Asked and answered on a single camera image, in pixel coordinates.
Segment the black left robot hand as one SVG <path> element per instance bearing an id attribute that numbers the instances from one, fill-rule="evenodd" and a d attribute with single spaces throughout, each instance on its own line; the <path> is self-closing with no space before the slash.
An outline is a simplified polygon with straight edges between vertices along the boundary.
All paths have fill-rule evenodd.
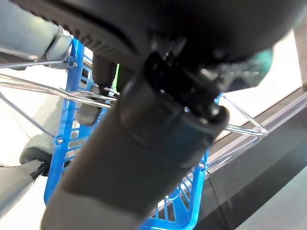
<path id="1" fill-rule="evenodd" d="M 134 230 L 224 130 L 304 0 L 18 0 L 130 79 L 50 198 L 43 230 Z"/>

